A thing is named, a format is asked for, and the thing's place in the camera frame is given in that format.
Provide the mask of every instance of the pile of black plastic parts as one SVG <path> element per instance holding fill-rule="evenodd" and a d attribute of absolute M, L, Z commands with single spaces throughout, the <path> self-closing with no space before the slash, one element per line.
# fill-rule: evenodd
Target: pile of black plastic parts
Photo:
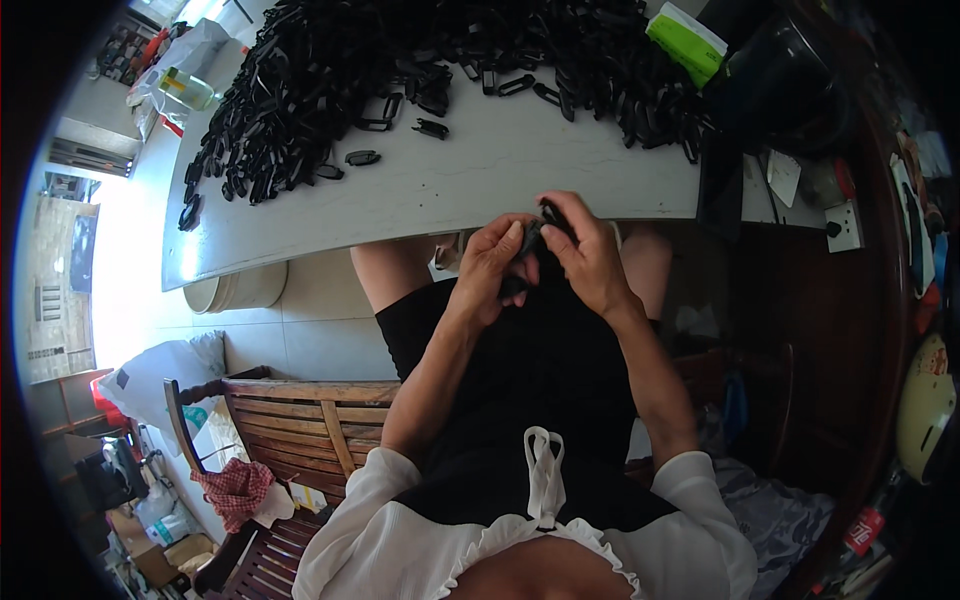
<path fill-rule="evenodd" d="M 568 121 L 582 110 L 614 119 L 628 148 L 681 143 L 696 162 L 701 99 L 686 71 L 643 33 L 645 7 L 634 0 L 281 0 L 266 12 L 187 168 L 184 199 L 190 203 L 203 177 L 225 177 L 224 197 L 251 204 L 316 177 L 339 179 L 343 171 L 329 164 L 335 140 L 351 127 L 389 131 L 403 100 L 444 117 L 451 68 L 463 69 L 484 94 L 532 89 Z M 556 88 L 511 75 L 541 65 L 556 68 Z M 448 133 L 427 119 L 415 129 L 438 139 Z"/>

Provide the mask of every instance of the hand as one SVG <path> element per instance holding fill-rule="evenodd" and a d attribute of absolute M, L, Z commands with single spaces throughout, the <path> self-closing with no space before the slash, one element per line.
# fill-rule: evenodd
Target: hand
<path fill-rule="evenodd" d="M 623 274 L 613 229 L 594 217 L 575 192 L 543 192 L 537 196 L 537 204 L 544 199 L 564 214 L 580 241 L 579 246 L 574 246 L 558 228 L 544 225 L 540 229 L 546 247 L 557 255 L 580 300 L 607 321 L 622 309 L 642 309 L 642 302 L 630 290 Z"/>
<path fill-rule="evenodd" d="M 496 321 L 503 306 L 523 305 L 526 292 L 502 300 L 497 298 L 497 293 L 506 274 L 521 276 L 531 285 L 540 283 L 540 268 L 532 254 L 513 262 L 523 243 L 523 226 L 536 219 L 525 213 L 500 215 L 470 236 L 460 261 L 460 276 L 446 306 L 447 313 L 483 328 Z"/>

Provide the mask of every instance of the white blouse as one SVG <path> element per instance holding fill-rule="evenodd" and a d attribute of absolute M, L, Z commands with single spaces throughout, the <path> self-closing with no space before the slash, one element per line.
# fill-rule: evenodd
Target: white blouse
<path fill-rule="evenodd" d="M 542 427 L 527 429 L 525 439 L 531 438 L 534 447 L 526 444 L 526 458 L 532 520 L 504 515 L 490 527 L 442 525 L 393 501 L 420 482 L 420 472 L 402 454 L 371 450 L 347 481 L 344 502 L 307 544 L 294 581 L 295 600 L 444 598 L 473 564 L 540 536 L 577 541 L 607 559 L 634 587 L 633 599 L 750 595 L 756 553 L 724 505 L 706 453 L 675 456 L 654 477 L 651 492 L 677 512 L 633 532 L 600 531 L 582 518 L 554 520 L 566 500 L 563 439 Z M 556 457 L 551 441 L 560 444 Z"/>

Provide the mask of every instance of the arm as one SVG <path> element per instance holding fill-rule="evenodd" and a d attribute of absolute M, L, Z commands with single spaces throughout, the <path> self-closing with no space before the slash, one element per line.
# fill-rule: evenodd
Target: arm
<path fill-rule="evenodd" d="M 437 438 L 480 333 L 504 305 L 523 305 L 525 292 L 497 298 L 504 273 L 520 269 L 531 283 L 539 282 L 532 257 L 521 265 L 512 264 L 522 243 L 521 225 L 535 218 L 505 214 L 470 236 L 446 310 L 420 363 L 400 386 L 387 413 L 381 445 L 418 462 Z"/>
<path fill-rule="evenodd" d="M 620 342 L 636 411 L 650 434 L 654 467 L 698 448 L 696 421 L 684 383 L 647 322 L 643 302 L 634 295 L 623 273 L 613 232 L 594 217 L 572 192 L 551 191 L 549 199 L 576 233 L 574 245 L 565 233 L 544 226 L 540 233 L 557 255 L 573 291 L 607 321 Z"/>

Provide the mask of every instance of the leg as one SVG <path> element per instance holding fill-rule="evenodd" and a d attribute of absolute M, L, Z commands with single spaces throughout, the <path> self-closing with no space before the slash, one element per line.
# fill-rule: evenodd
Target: leg
<path fill-rule="evenodd" d="M 647 318 L 659 320 L 670 277 L 673 247 L 649 223 L 618 223 L 623 234 L 620 260 L 630 289 L 641 300 Z"/>
<path fill-rule="evenodd" d="M 433 283 L 427 263 L 448 236 L 372 242 L 350 249 L 353 269 L 378 313 L 407 294 Z"/>

